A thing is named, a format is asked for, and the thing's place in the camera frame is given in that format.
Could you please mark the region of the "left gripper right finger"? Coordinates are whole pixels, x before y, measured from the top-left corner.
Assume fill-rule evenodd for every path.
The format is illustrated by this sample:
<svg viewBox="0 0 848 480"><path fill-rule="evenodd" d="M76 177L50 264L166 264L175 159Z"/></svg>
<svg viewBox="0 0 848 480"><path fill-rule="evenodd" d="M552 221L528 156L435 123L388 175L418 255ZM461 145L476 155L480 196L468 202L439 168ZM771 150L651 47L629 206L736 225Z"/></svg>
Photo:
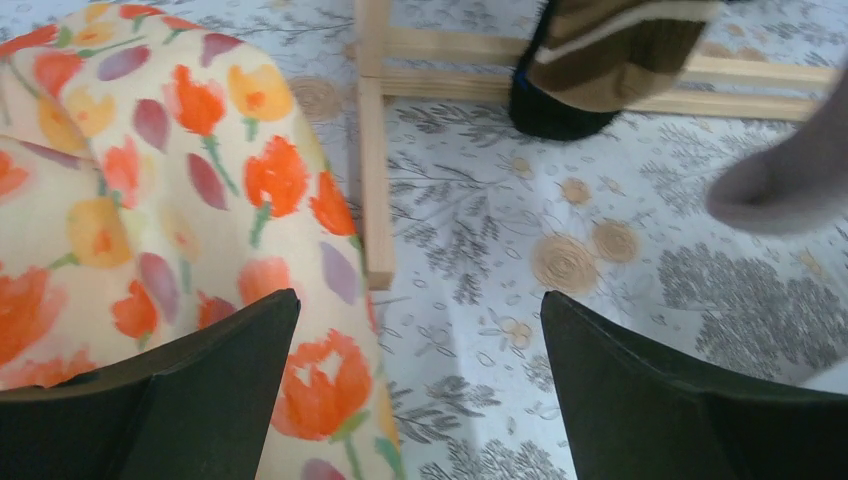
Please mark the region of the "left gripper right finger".
<svg viewBox="0 0 848 480"><path fill-rule="evenodd" d="M727 370L550 291L541 323L580 479L843 479L847 398Z"/></svg>

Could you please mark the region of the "wooden drying rack frame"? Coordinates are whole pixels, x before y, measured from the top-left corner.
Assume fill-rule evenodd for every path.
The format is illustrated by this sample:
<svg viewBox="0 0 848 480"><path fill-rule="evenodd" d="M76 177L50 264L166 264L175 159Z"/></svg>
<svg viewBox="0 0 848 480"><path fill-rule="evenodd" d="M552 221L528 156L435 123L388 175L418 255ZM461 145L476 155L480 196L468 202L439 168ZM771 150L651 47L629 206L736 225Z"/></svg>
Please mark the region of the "wooden drying rack frame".
<svg viewBox="0 0 848 480"><path fill-rule="evenodd" d="M506 75L385 66L388 58L509 66L525 48L519 38L393 27L389 1L354 4L362 235L366 280L390 289L396 272L384 125L385 95L503 103ZM636 112L800 121L812 99L674 89L632 105Z"/></svg>

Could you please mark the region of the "beige sock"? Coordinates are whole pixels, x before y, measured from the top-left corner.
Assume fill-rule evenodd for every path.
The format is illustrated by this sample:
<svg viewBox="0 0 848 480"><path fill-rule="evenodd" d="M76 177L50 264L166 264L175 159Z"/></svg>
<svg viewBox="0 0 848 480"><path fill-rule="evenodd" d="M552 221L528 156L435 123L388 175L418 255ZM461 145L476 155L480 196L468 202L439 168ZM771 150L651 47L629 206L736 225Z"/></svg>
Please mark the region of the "beige sock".
<svg viewBox="0 0 848 480"><path fill-rule="evenodd" d="M847 212L847 74L782 142L732 165L711 185L706 210L757 235L792 235Z"/></svg>

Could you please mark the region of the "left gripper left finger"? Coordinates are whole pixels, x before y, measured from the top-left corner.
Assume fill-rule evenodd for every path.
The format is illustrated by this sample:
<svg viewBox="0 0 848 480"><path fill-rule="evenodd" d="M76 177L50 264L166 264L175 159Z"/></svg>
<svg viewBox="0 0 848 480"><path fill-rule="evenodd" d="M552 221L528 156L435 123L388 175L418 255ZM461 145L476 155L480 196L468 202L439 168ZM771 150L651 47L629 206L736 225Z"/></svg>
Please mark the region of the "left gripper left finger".
<svg viewBox="0 0 848 480"><path fill-rule="evenodd" d="M5 479L251 479L300 312L279 290L52 387L1 395Z"/></svg>

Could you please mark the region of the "floral orange cloth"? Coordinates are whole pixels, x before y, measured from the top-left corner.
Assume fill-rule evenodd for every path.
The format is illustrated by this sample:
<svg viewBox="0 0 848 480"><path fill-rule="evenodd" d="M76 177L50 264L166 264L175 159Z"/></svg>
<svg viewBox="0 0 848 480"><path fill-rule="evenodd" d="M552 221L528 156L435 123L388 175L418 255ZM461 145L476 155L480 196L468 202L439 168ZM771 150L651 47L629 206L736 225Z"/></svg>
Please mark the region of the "floral orange cloth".
<svg viewBox="0 0 848 480"><path fill-rule="evenodd" d="M330 162L261 49L96 3L1 47L1 386L51 387L301 303L260 479L406 473Z"/></svg>

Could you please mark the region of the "brown striped sock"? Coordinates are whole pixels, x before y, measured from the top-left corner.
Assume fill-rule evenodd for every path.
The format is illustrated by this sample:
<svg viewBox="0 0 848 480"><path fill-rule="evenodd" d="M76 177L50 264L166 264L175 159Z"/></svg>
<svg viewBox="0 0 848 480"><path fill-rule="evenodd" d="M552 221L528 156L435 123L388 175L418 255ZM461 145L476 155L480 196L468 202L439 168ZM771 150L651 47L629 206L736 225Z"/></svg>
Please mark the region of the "brown striped sock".
<svg viewBox="0 0 848 480"><path fill-rule="evenodd" d="M554 1L526 70L530 84L588 112L671 88L720 1Z"/></svg>

